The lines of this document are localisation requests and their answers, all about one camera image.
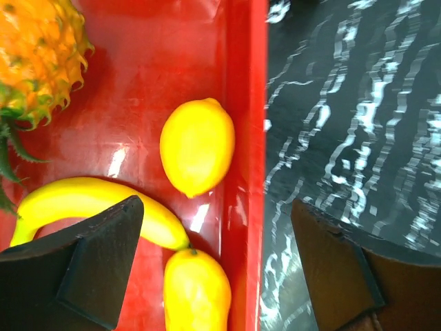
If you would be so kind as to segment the yellow fake banana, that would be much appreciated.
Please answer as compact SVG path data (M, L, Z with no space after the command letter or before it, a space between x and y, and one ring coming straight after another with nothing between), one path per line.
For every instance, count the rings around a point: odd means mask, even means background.
M189 246L189 237L175 214L158 201L116 182L94 177L71 177L46 184L18 206L10 246L32 241L37 231L67 218L89 218L136 195L144 206L141 237L170 250Z

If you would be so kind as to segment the yellow orange fake mango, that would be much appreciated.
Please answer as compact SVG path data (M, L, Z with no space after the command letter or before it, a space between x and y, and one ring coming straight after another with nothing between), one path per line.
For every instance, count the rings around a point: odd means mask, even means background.
M229 280L217 260L201 250L180 250L167 261L163 301L167 330L227 329Z

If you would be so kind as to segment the yellow fake lemon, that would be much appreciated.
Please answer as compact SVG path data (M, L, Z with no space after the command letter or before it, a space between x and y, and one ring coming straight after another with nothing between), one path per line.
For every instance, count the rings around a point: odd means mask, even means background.
M188 101L168 117L160 137L163 169L171 184L193 199L218 185L235 148L231 117L213 99Z

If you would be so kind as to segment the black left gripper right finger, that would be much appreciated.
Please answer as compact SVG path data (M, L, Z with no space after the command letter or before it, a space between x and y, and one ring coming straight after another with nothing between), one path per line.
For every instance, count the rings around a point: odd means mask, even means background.
M299 199L291 223L319 330L439 330L440 258Z

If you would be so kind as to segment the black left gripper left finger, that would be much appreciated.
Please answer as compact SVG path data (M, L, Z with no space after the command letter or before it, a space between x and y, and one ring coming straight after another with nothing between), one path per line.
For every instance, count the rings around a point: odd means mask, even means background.
M1 252L2 330L115 330L143 220L130 196Z

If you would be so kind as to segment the orange fake carrot piece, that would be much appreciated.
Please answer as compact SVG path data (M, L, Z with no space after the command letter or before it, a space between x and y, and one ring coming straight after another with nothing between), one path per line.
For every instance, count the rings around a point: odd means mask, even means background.
M18 132L49 123L83 87L85 58L94 46L85 18L71 1L1 2L1 178L21 183L10 165L8 146L38 163Z

